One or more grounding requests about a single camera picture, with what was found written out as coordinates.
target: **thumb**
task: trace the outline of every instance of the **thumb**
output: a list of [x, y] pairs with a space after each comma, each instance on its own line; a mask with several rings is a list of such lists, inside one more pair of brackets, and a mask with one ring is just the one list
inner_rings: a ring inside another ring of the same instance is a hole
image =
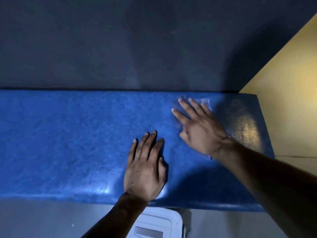
[[163, 156], [158, 161], [158, 180], [165, 184], [166, 167], [163, 164]]
[[180, 132], [179, 136], [185, 141], [186, 144], [189, 144], [189, 136], [185, 126], [183, 126], [183, 130]]

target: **wall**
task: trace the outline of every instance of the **wall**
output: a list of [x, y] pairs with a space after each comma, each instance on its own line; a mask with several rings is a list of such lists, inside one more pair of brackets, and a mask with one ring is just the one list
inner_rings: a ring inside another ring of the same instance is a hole
[[317, 175], [317, 15], [241, 93], [258, 96], [276, 158]]

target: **finger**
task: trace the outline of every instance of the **finger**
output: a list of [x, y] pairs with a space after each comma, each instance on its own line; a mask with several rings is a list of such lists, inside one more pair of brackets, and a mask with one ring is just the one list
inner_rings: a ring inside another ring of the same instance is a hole
[[135, 160], [139, 160], [140, 159], [143, 146], [144, 146], [145, 141], [147, 140], [148, 137], [149, 137], [149, 132], [146, 132], [144, 134], [144, 136], [142, 137], [142, 139], [140, 141], [140, 144], [138, 145], [137, 150], [135, 152], [135, 158], [134, 158]]
[[196, 113], [199, 115], [206, 115], [204, 110], [202, 109], [202, 107], [192, 98], [189, 98], [188, 101], [190, 102], [190, 104], [193, 106], [193, 108], [195, 109]]
[[156, 142], [156, 144], [154, 144], [153, 148], [150, 151], [150, 156], [148, 159], [149, 162], [153, 162], [156, 164], [163, 143], [164, 140], [160, 139]]
[[185, 126], [183, 126], [183, 130], [180, 132], [179, 136], [185, 141], [186, 144], [189, 145], [189, 135]]
[[172, 113], [182, 123], [182, 125], [187, 125], [188, 122], [190, 122], [189, 118], [174, 108], [172, 108]]
[[201, 103], [201, 107], [203, 108], [204, 112], [207, 114], [207, 116], [212, 116], [212, 111], [207, 107], [205, 103]]
[[189, 106], [188, 103], [186, 103], [184, 100], [182, 100], [181, 98], [178, 99], [179, 104], [183, 107], [183, 109], [185, 109], [185, 111], [188, 113], [188, 115], [191, 118], [195, 118], [197, 116], [196, 112], [194, 111], [194, 109]]
[[131, 164], [132, 161], [134, 160], [134, 153], [135, 153], [135, 148], [137, 147], [137, 145], [138, 145], [137, 140], [134, 139], [128, 154], [128, 165]]
[[142, 149], [142, 153], [141, 153], [141, 156], [140, 156], [140, 160], [147, 160], [148, 159], [150, 151], [151, 151], [151, 148], [152, 148], [152, 145], [153, 145], [153, 142], [155, 142], [155, 140], [156, 140], [156, 135], [157, 135], [157, 132], [156, 132], [156, 130], [154, 130], [150, 134], [150, 136], [146, 140], [146, 142], [144, 143], [144, 146], [143, 146], [143, 149]]
[[165, 179], [166, 179], [166, 167], [163, 163], [164, 158], [160, 157], [158, 161], [158, 180], [161, 182], [164, 186], [165, 184]]

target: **left hand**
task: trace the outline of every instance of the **left hand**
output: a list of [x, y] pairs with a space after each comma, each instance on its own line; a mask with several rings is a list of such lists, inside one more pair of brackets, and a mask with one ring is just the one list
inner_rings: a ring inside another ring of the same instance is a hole
[[158, 160], [163, 139], [156, 140], [157, 132], [145, 133], [140, 144], [134, 140], [128, 155], [128, 164], [124, 175], [124, 191], [149, 202], [154, 200], [165, 184], [166, 168], [163, 157]]

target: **gray floor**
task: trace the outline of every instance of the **gray floor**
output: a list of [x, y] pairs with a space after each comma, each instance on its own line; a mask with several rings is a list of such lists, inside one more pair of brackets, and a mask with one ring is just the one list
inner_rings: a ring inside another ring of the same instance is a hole
[[[2, 237], [80, 238], [111, 206], [0, 200]], [[188, 238], [287, 237], [266, 213], [180, 211]]]

